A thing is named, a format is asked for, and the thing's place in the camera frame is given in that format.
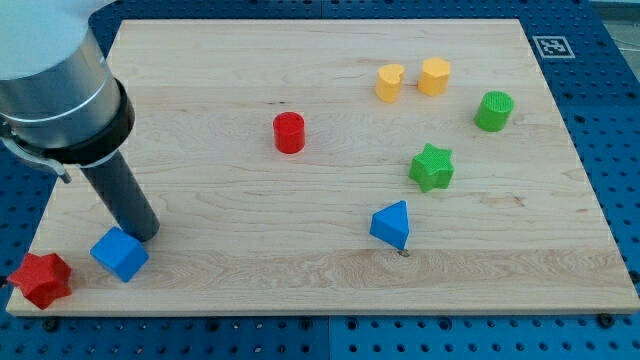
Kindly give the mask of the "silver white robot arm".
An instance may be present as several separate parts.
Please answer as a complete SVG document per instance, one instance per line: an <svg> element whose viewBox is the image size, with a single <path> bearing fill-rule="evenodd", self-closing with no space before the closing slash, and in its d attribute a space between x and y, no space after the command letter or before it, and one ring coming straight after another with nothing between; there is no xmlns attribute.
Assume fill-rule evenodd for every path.
<svg viewBox="0 0 640 360"><path fill-rule="evenodd" d="M104 0L1 0L1 141L29 166L108 161L135 121L89 19Z"/></svg>

